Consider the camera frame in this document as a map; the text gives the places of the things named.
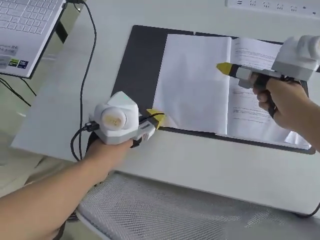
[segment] laptop keyboard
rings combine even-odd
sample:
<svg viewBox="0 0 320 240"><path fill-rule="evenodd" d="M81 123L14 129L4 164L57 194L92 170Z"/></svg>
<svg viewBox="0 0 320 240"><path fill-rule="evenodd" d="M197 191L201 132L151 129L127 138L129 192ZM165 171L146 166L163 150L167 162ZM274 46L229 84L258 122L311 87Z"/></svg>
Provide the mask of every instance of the laptop keyboard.
<svg viewBox="0 0 320 240"><path fill-rule="evenodd" d="M0 29L42 34L58 0L0 0Z"/></svg>

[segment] forearm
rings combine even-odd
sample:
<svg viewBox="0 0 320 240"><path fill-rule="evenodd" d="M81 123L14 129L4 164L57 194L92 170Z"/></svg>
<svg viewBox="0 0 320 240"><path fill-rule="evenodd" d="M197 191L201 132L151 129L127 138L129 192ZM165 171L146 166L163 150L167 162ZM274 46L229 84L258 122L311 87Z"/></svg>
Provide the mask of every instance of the forearm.
<svg viewBox="0 0 320 240"><path fill-rule="evenodd" d="M108 169L85 160L0 198L0 239L41 239L58 229Z"/></svg>
<svg viewBox="0 0 320 240"><path fill-rule="evenodd" d="M320 106L309 102L296 120L296 132L320 152Z"/></svg>

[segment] document page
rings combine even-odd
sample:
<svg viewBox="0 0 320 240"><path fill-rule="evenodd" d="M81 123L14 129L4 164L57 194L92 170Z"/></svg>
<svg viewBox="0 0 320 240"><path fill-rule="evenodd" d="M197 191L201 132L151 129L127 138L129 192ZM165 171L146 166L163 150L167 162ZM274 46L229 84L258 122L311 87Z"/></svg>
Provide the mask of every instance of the document page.
<svg viewBox="0 0 320 240"><path fill-rule="evenodd" d="M237 38L231 44L231 62L257 69L271 69L280 45L249 38ZM278 126L269 113L261 109L252 89L238 86L230 78L227 135L265 143L305 145L306 141Z"/></svg>
<svg viewBox="0 0 320 240"><path fill-rule="evenodd" d="M229 77L216 65L230 62L231 41L168 34L153 102L165 127L227 134Z"/></svg>

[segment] black folder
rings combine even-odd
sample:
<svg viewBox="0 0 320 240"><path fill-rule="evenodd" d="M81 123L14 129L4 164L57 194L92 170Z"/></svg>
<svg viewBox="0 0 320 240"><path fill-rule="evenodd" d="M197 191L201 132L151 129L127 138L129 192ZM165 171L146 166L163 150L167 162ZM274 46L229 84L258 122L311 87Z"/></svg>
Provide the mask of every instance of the black folder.
<svg viewBox="0 0 320 240"><path fill-rule="evenodd" d="M200 32L194 33L192 31L134 25L132 27L129 40L126 45L119 72L112 90L112 95L119 91L123 91L137 103L139 109L145 110L151 109L153 107L159 72L168 34L230 37L217 34ZM265 42L279 45L283 44L282 42ZM302 86L308 94L307 83L302 82ZM160 129L163 131L175 132L180 134L189 134L205 138L250 144L309 155L315 154L316 152L313 147L306 150L289 146L280 146L257 141L219 136L211 132L180 130L171 127L161 127Z"/></svg>

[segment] human arm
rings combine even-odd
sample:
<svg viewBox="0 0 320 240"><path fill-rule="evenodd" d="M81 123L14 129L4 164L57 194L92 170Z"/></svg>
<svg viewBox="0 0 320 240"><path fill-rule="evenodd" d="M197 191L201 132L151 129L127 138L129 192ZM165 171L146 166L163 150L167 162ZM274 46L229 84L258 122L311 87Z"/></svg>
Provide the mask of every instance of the human arm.
<svg viewBox="0 0 320 240"><path fill-rule="evenodd" d="M285 129L292 130L306 139L320 152L320 107L312 102L300 84L270 79L266 85L278 111L274 121ZM268 110L267 96L253 89L259 106Z"/></svg>
<svg viewBox="0 0 320 240"><path fill-rule="evenodd" d="M0 198L0 239L37 240L53 234L131 145L132 141L105 145L96 140L84 160Z"/></svg>

